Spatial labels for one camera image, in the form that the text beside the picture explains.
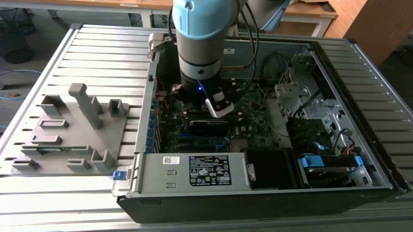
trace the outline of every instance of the screw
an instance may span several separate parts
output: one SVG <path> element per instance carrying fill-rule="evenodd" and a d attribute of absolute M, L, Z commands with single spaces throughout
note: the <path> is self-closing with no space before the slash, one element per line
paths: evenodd
<path fill-rule="evenodd" d="M 188 8 L 189 10 L 192 10 L 192 9 L 193 9 L 193 5 L 192 5 L 192 3 L 190 3 L 190 2 L 186 4 L 186 8 Z"/>

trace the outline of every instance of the motherboard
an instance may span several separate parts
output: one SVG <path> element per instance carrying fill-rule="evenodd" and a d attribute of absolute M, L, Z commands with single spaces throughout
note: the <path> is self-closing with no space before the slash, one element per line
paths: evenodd
<path fill-rule="evenodd" d="M 229 80 L 233 88 L 245 80 Z M 158 97 L 161 113 L 162 153 L 240 152 L 241 149 L 275 146 L 267 120 L 264 94 L 255 84 L 225 117 L 213 118 L 208 107 L 176 99 L 170 92 Z"/>

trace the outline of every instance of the wires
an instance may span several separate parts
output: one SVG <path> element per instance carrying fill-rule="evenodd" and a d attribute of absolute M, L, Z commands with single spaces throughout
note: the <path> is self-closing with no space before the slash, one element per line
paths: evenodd
<path fill-rule="evenodd" d="M 37 73 L 39 76 L 42 75 L 42 72 L 37 71 L 37 70 L 31 70 L 31 69 L 18 69 L 18 70 L 9 70 L 9 69 L 5 69 L 5 68 L 0 68 L 3 70 L 7 70 L 6 72 L 0 73 L 0 76 L 5 75 L 5 74 L 9 74 L 9 73 L 14 73 L 14 72 L 33 72 L 33 73 Z M 5 100 L 23 100 L 26 98 L 7 98 L 7 97 L 3 97 L 0 96 L 0 99 L 5 99 Z"/>
<path fill-rule="evenodd" d="M 356 147 L 356 141 L 355 141 L 355 139 L 352 139 L 351 136 L 349 136 L 349 140 L 352 141 L 352 145 L 348 147 L 348 149 L 345 149 L 345 151 L 343 152 L 343 155 L 344 155 L 344 154 L 349 155 L 349 154 L 351 154 L 351 151 L 352 151 L 353 148 Z"/>
<path fill-rule="evenodd" d="M 172 7 L 172 8 L 170 8 L 170 11 L 169 11 L 169 22 L 168 22 L 169 36 L 170 36 L 172 41 L 176 40 L 176 37 L 174 37 L 174 34 L 173 34 L 173 28 L 172 28 L 172 23 L 173 23 L 173 9 L 174 9 L 174 7 Z"/>
<path fill-rule="evenodd" d="M 337 146 L 337 143 L 339 143 L 339 139 L 340 139 L 340 137 L 341 137 L 341 134 L 343 133 L 345 133 L 347 131 L 351 131 L 351 129 L 349 128 L 343 128 L 340 131 L 339 131 L 339 133 L 337 133 L 337 135 L 336 135 L 336 138 L 335 138 L 335 142 L 333 142 L 333 146 L 332 146 L 332 151 L 331 151 L 331 156 L 337 156 L 337 155 L 335 155 L 335 151 L 336 151 L 336 146 Z"/>
<path fill-rule="evenodd" d="M 9 74 L 9 73 L 13 73 L 13 72 L 34 72 L 34 73 L 38 73 L 38 75 L 41 76 L 42 75 L 42 72 L 37 71 L 37 70 L 31 70 L 31 69 L 18 69 L 18 70 L 9 70 L 9 69 L 5 69 L 5 68 L 0 68 L 3 70 L 7 70 L 6 72 L 0 73 L 0 76 L 5 75 L 5 74 Z"/>
<path fill-rule="evenodd" d="M 268 55 L 264 58 L 264 62 L 263 62 L 263 65 L 261 65 L 261 70 L 260 70 L 261 79 L 265 79 L 267 67 L 268 67 L 268 64 L 269 64 L 269 62 L 271 62 L 273 57 L 279 61 L 279 68 L 281 69 L 281 67 L 284 66 L 284 73 L 283 73 L 283 75 L 288 74 L 288 72 L 289 72 L 289 62 L 288 62 L 285 56 L 281 53 L 279 53 L 279 52 L 273 52 L 271 55 Z"/>
<path fill-rule="evenodd" d="M 6 97 L 0 97 L 0 99 L 5 99 L 5 100 L 23 100 L 26 98 L 6 98 Z"/>
<path fill-rule="evenodd" d="M 264 93 L 264 102 L 265 102 L 267 94 L 269 93 L 271 89 L 268 89 L 268 91 L 264 92 L 264 90 L 261 89 L 260 85 L 257 85 L 257 86 L 259 86 L 260 91 Z M 291 136 L 288 136 L 288 135 L 285 135 L 285 134 L 281 134 L 281 133 L 275 129 L 275 127 L 272 126 L 272 124 L 271 124 L 269 122 L 268 122 L 268 125 L 269 125 L 269 127 L 272 128 L 272 130 L 273 130 L 280 136 L 287 137 L 287 138 L 292 138 Z"/>
<path fill-rule="evenodd" d="M 273 128 L 273 126 L 272 126 L 272 124 L 268 122 L 268 125 L 269 125 L 269 127 L 272 128 L 272 130 L 279 134 L 279 135 L 281 135 L 283 137 L 287 137 L 287 138 L 292 138 L 291 136 L 288 136 L 288 135 L 284 135 L 284 134 L 281 134 L 275 128 Z"/>
<path fill-rule="evenodd" d="M 253 18 L 253 23 L 255 23 L 255 28 L 256 28 L 256 36 L 257 36 L 257 42 L 256 42 L 257 46 L 256 46 L 256 49 L 255 49 L 255 46 L 253 46 L 255 55 L 253 55 L 253 58 L 252 58 L 249 64 L 245 65 L 245 69 L 246 69 L 248 67 L 252 66 L 253 62 L 256 62 L 256 59 L 257 59 L 259 48 L 260 48 L 260 33 L 259 33 L 259 24 L 257 24 L 256 16 L 255 16 L 253 11 L 252 11 L 252 7 L 251 7 L 251 5 L 248 3 L 245 4 L 245 6 L 246 6 L 248 12 L 249 12 L 249 14 L 251 14 L 251 16 Z M 248 28 L 251 28 L 249 24 L 248 24 L 246 17 L 245 17 L 245 13 L 242 12 L 242 10 L 241 10 L 241 15 L 242 15 L 242 18 L 245 20 Z M 251 34 L 251 40 L 253 40 L 253 33 L 252 33 L 251 30 L 249 30 L 249 34 Z"/>
<path fill-rule="evenodd" d="M 241 10 L 241 16 L 244 18 L 244 21 L 245 21 L 245 24 L 246 24 L 246 29 L 248 29 L 248 33 L 249 33 L 249 37 L 251 37 L 251 41 L 252 41 L 252 50 L 255 51 L 253 53 L 253 58 L 251 60 L 251 62 L 244 65 L 244 66 L 228 66 L 228 67 L 222 67 L 221 68 L 221 71 L 236 71 L 236 70 L 244 70 L 246 68 L 249 68 L 252 65 L 253 65 L 253 75 L 252 75 L 252 79 L 251 79 L 251 82 L 253 81 L 253 78 L 255 78 L 255 74 L 256 74 L 256 59 L 257 59 L 257 54 L 259 54 L 259 48 L 260 48 L 260 33 L 259 33 L 259 24 L 257 24 L 257 20 L 256 20 L 256 16 L 253 14 L 253 10 L 251 8 L 251 5 L 249 3 L 245 4 L 246 6 L 246 9 L 249 11 L 249 14 L 252 16 L 252 19 L 253 19 L 253 23 L 255 23 L 255 28 L 256 28 L 256 35 L 257 35 L 257 40 L 256 40 L 256 43 L 257 43 L 257 46 L 255 47 L 255 39 L 253 39 L 253 32 L 252 32 L 252 29 L 251 29 L 251 26 L 249 26 L 249 23 L 248 23 L 248 19 L 246 19 L 246 16 L 245 16 L 245 13 L 244 11 Z"/>
<path fill-rule="evenodd" d="M 244 69 L 246 69 L 248 67 L 251 67 L 251 65 L 253 64 L 253 71 L 252 71 L 252 77 L 251 77 L 251 80 L 246 84 L 246 87 L 245 87 L 245 93 L 248 92 L 251 86 L 252 86 L 252 83 L 253 83 L 253 80 L 255 80 L 255 75 L 256 75 L 256 69 L 257 69 L 257 62 L 256 62 L 256 59 L 257 59 L 257 53 L 259 53 L 259 47 L 260 47 L 260 33 L 259 33 L 259 25 L 257 25 L 257 20 L 256 20 L 256 16 L 253 14 L 253 11 L 252 11 L 252 8 L 251 8 L 251 5 L 246 3 L 246 8 L 248 8 L 248 11 L 251 13 L 251 16 L 253 18 L 253 22 L 255 22 L 255 27 L 256 27 L 256 34 L 257 34 L 257 46 L 255 48 L 255 40 L 253 40 L 253 33 L 252 33 L 252 29 L 251 29 L 251 26 L 246 22 L 246 18 L 245 18 L 245 14 L 242 12 L 242 15 L 244 15 L 244 20 L 245 20 L 245 23 L 246 23 L 246 28 L 248 28 L 248 31 L 249 31 L 249 35 L 251 35 L 251 40 L 252 40 L 252 48 L 255 50 L 255 55 L 253 55 L 253 59 L 252 61 L 249 62 L 248 65 L 244 66 Z"/>
<path fill-rule="evenodd" d="M 299 107 L 297 111 L 296 111 L 295 114 L 293 114 L 293 117 L 296 117 L 297 114 L 299 114 L 299 112 L 300 112 L 305 107 L 308 107 L 309 104 L 312 104 L 312 102 L 315 101 L 315 99 L 316 99 L 317 95 L 320 95 L 320 93 L 321 93 L 321 89 L 319 89 L 319 90 L 316 91 L 316 93 L 311 96 L 309 100 L 301 105 L 301 107 Z"/>

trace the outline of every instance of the slotted aluminum table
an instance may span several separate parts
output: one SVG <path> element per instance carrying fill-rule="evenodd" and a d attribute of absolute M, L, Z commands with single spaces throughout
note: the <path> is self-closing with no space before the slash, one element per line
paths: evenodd
<path fill-rule="evenodd" d="M 94 25 L 70 29 L 0 140 L 0 174 L 5 175 L 0 178 L 0 226 L 18 226 L 14 231 L 193 231 L 293 225 L 301 231 L 340 231 L 340 228 L 364 231 L 395 225 L 411 227 L 413 193 L 384 203 L 367 204 L 340 215 L 196 224 L 137 224 L 116 202 L 110 176 L 7 176 L 11 171 L 9 163 L 21 155 L 19 147 L 29 140 L 43 113 L 37 107 L 42 95 L 66 94 L 75 82 L 89 85 L 87 93 L 97 95 L 99 102 L 120 98 L 132 105 L 118 165 L 133 163 L 150 63 L 148 41 L 153 32 L 166 31 Z M 359 45 L 345 39 L 268 37 L 315 40 L 321 44 L 400 171 L 413 183 L 413 114 Z M 69 95 L 62 98 L 75 101 Z"/>

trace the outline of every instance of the barcode sticker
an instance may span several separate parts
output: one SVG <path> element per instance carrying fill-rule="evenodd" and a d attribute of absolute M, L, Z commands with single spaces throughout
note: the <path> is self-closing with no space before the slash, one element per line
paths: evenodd
<path fill-rule="evenodd" d="M 180 164 L 180 156 L 164 156 L 164 164 Z"/>

